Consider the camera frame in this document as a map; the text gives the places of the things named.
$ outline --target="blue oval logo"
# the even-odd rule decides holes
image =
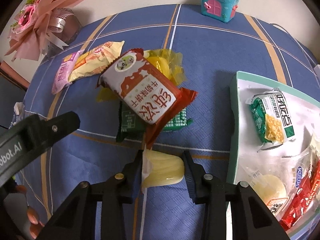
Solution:
[[[301,179],[302,179],[302,167],[299,166],[297,169],[297,176],[296,176],[296,188],[299,187]]]

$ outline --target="silver screw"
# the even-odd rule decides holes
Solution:
[[[122,173],[117,173],[115,175],[115,179],[123,179],[124,178],[124,175]]]
[[[89,185],[89,183],[87,182],[87,181],[82,181],[82,182],[80,182],[80,187],[81,188],[85,188],[85,187],[87,187]]]
[[[204,174],[203,177],[205,180],[212,180],[213,179],[213,176],[210,173]]]
[[[243,180],[243,181],[240,182],[240,186],[241,187],[248,187],[249,183]]]
[[[52,126],[52,131],[57,132],[58,131],[58,127],[56,125]]]

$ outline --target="green and white biscuit package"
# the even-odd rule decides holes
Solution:
[[[294,141],[294,129],[287,101],[278,88],[254,95],[246,103],[250,107],[261,150],[273,149],[286,141]]]

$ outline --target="pink door handle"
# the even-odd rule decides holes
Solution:
[[[206,2],[204,2],[204,7],[207,9],[211,9],[211,6],[209,4],[207,4]]]

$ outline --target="storage box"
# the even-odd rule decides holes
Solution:
[[[227,23],[236,14],[239,0],[201,0],[201,13]]]

